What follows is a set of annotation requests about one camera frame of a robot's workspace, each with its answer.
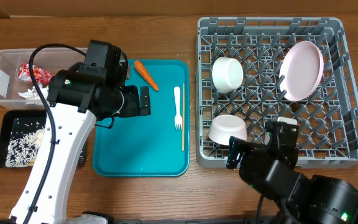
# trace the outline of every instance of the black tray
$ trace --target black tray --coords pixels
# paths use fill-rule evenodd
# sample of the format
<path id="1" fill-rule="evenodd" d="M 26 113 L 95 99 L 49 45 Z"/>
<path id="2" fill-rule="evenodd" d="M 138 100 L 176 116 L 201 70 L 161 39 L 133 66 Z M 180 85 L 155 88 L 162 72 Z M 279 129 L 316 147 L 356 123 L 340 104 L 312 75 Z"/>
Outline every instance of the black tray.
<path id="1" fill-rule="evenodd" d="M 0 133 L 0 168 L 10 168 L 5 166 L 5 162 L 7 156 L 7 147 L 11 139 L 11 133 L 15 134 L 17 137 L 20 137 L 20 135 L 36 131 L 38 129 L 36 125 L 25 126 L 24 124 L 35 124 L 36 122 L 38 122 L 38 126 L 44 126 L 46 122 L 46 115 L 47 114 L 45 110 L 12 110 L 8 111 L 4 115 Z M 82 148 L 77 167 L 83 166 L 85 164 L 85 160 L 86 142 L 84 144 L 84 147 Z"/>

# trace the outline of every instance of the gray dish rack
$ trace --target gray dish rack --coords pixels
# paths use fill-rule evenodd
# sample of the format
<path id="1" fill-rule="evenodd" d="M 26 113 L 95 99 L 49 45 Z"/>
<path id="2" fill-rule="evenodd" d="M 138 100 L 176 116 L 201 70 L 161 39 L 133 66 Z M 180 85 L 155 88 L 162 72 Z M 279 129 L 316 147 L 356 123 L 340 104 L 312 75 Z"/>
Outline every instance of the gray dish rack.
<path id="1" fill-rule="evenodd" d="M 287 52 L 309 40 L 324 57 L 324 74 L 307 99 L 291 102 L 281 92 L 278 77 Z M 229 153 L 208 138 L 212 119 L 220 114 L 241 117 L 248 140 L 263 142 L 266 120 L 275 116 L 298 121 L 297 166 L 348 168 L 358 164 L 358 93 L 343 24 L 319 17 L 203 17 L 198 21 L 197 162 L 225 167 Z M 222 94 L 215 89 L 211 69 L 218 57 L 238 59 L 244 69 L 240 88 Z"/>

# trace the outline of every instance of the red food package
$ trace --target red food package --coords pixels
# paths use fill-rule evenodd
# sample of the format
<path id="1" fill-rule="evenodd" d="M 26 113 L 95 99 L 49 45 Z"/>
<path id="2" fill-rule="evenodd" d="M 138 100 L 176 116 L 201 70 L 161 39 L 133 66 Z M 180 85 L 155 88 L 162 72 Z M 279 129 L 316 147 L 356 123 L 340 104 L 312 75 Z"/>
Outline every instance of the red food package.
<path id="1" fill-rule="evenodd" d="M 34 71 L 34 77 L 37 83 L 42 83 L 43 85 L 48 85 L 52 74 L 48 71 L 42 70 L 41 68 L 33 65 L 32 69 Z M 29 64 L 21 64 L 19 72 L 17 73 L 17 78 L 28 83 L 32 83 L 30 77 Z"/>

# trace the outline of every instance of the wooden stick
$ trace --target wooden stick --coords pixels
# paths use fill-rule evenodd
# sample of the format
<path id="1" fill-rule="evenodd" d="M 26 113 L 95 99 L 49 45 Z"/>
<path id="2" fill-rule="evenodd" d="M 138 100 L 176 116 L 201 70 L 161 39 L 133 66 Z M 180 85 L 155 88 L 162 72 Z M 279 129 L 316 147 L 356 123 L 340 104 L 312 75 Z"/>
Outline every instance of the wooden stick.
<path id="1" fill-rule="evenodd" d="M 182 129 L 181 129 L 181 150 L 185 150 L 185 84 L 183 84 L 183 112 L 182 112 Z"/>

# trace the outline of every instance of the plastic container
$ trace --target plastic container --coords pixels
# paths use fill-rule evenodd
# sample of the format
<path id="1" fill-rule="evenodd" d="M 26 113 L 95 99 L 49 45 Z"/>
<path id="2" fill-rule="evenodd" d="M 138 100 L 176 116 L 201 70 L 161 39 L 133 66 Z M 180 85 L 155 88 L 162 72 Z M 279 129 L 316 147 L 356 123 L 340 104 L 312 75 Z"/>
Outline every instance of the plastic container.
<path id="1" fill-rule="evenodd" d="M 32 88 L 31 83 L 16 79 L 20 64 L 28 63 L 35 49 L 0 50 L 0 105 L 10 110 L 43 109 L 40 100 L 27 100 L 18 92 Z M 56 74 L 68 69 L 76 62 L 83 62 L 84 56 L 70 49 L 43 49 L 34 58 L 34 65 Z"/>
<path id="2" fill-rule="evenodd" d="M 348 168 L 358 164 L 358 93 L 343 24 L 336 18 L 204 17 L 198 21 L 196 159 L 225 167 L 229 153 L 208 137 L 212 119 L 233 114 L 247 125 L 250 142 L 264 141 L 265 121 L 295 118 L 300 126 L 297 166 Z M 287 52 L 308 40 L 318 46 L 324 73 L 317 89 L 293 103 L 278 88 Z M 236 58 L 244 70 L 239 89 L 222 94 L 211 81 L 218 57 Z"/>

